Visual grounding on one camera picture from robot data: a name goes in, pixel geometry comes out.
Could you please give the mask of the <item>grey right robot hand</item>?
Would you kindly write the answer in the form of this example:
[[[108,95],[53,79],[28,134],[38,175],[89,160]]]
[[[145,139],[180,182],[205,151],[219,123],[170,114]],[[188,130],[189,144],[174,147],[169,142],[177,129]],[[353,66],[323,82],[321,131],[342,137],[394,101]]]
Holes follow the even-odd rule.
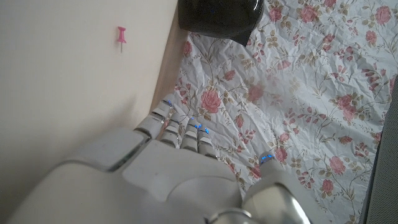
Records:
[[[162,100],[136,129],[114,129],[57,164],[10,223],[325,223],[299,181],[265,152],[245,195],[195,119],[178,136]]]

